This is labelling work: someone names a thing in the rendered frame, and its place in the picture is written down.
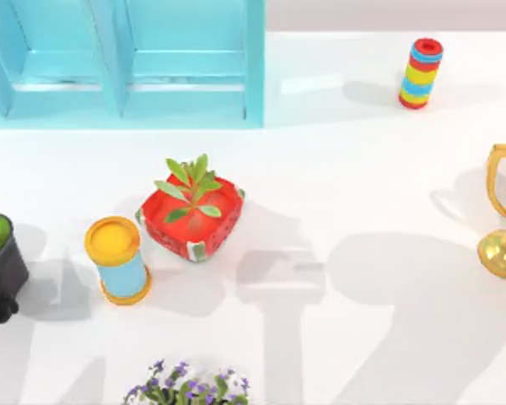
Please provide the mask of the stack of coloured rings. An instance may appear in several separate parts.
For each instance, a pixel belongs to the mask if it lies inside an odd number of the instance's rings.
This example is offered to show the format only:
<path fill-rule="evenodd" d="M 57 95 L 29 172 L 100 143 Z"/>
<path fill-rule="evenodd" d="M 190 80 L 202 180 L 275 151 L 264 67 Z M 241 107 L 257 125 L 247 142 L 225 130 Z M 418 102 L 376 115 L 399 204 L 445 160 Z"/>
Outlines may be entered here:
<path fill-rule="evenodd" d="M 413 42 L 398 95 L 403 106 L 418 110 L 428 103 L 443 51 L 442 45 L 433 38 Z"/>

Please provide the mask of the light blue rack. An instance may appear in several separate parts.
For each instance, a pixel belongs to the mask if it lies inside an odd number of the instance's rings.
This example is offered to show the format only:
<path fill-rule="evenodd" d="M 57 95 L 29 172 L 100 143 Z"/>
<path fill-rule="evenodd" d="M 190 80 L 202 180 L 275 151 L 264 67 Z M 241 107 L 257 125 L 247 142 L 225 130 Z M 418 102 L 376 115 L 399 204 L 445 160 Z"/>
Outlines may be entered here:
<path fill-rule="evenodd" d="M 0 0 L 0 128 L 264 122 L 266 0 Z"/>

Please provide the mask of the purple flower plant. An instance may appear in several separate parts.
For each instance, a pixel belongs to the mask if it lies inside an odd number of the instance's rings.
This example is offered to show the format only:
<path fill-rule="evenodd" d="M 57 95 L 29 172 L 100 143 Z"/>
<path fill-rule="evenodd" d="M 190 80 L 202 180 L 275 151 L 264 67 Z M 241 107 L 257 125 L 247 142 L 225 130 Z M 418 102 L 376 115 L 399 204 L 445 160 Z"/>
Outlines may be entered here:
<path fill-rule="evenodd" d="M 231 367 L 201 370 L 182 360 L 160 359 L 121 405 L 251 405 L 249 379 Z"/>

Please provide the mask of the yellow and blue can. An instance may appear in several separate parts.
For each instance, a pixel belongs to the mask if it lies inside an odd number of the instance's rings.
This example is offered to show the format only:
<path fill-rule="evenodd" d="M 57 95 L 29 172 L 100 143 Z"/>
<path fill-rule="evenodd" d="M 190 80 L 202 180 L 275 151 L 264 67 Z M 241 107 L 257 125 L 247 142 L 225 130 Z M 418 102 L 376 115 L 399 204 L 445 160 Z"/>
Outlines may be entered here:
<path fill-rule="evenodd" d="M 101 290 L 115 305 L 134 305 L 151 288 L 140 244 L 137 226 L 122 216 L 102 218 L 85 233 L 84 247 L 98 269 Z"/>

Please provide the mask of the red square plant pot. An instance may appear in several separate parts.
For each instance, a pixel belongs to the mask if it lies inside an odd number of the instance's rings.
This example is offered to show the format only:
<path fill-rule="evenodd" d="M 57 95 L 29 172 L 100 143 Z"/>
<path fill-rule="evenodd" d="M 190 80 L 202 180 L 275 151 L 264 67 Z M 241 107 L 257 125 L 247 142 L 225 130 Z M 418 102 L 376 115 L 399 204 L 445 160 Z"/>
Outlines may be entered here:
<path fill-rule="evenodd" d="M 161 246 L 190 262 L 204 262 L 232 232 L 245 192 L 208 169 L 208 157 L 165 160 L 170 176 L 136 211 L 137 222 Z"/>

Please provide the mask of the black pot with green moss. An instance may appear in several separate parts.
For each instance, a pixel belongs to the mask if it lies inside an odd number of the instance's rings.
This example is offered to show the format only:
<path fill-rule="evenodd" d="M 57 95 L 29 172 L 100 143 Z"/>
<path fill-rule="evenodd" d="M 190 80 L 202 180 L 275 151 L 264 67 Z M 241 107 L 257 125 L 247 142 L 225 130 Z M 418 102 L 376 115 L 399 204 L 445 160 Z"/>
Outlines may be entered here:
<path fill-rule="evenodd" d="M 28 278 L 29 271 L 13 233 L 13 222 L 0 213 L 0 287 L 15 299 Z"/>

